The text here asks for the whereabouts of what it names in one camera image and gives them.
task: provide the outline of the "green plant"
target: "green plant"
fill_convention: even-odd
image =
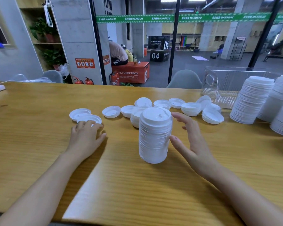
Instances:
[[[43,58],[49,65],[64,65],[66,63],[66,59],[64,56],[64,52],[57,49],[46,49],[42,53]]]
[[[120,83],[122,86],[134,86],[134,85],[132,85],[131,83]]]
[[[30,32],[34,38],[38,39],[38,34],[41,37],[44,37],[45,34],[56,34],[57,29],[55,27],[49,27],[46,23],[46,20],[42,17],[39,17],[30,27]]]

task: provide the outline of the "green banner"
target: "green banner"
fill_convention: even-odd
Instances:
[[[225,21],[268,21],[271,13],[200,13],[180,14],[178,22],[225,22]],[[174,14],[152,15],[109,15],[97,16],[97,23],[156,23],[174,22]],[[277,15],[283,21],[283,13]]]

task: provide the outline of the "potted plant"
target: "potted plant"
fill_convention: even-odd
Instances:
[[[64,56],[64,52],[58,49],[46,49],[42,53],[45,61],[54,67],[55,70],[59,70],[60,65],[64,65],[66,63],[66,59]]]
[[[47,43],[54,43],[53,35],[57,33],[57,29],[50,27],[44,18],[39,17],[37,21],[30,26],[30,32],[37,40],[39,40],[39,37],[45,37]]]

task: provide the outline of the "wooden table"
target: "wooden table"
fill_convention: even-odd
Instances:
[[[89,108],[105,124],[108,141],[72,175],[55,221],[105,225],[242,225],[223,195],[193,172],[170,145],[166,160],[148,164],[139,156],[138,130],[119,116],[106,119],[107,106],[132,105],[139,97],[181,98],[190,89],[5,83],[0,92],[0,212],[43,174],[65,150],[69,113]],[[213,155],[250,186],[283,208],[283,137],[266,123],[243,125],[223,112],[219,125],[196,119]],[[181,124],[173,135],[186,145]]]

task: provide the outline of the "yellow shirt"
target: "yellow shirt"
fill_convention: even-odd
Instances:
[[[125,52],[128,55],[128,62],[133,62],[133,55],[132,55],[132,53],[128,49],[126,49]]]

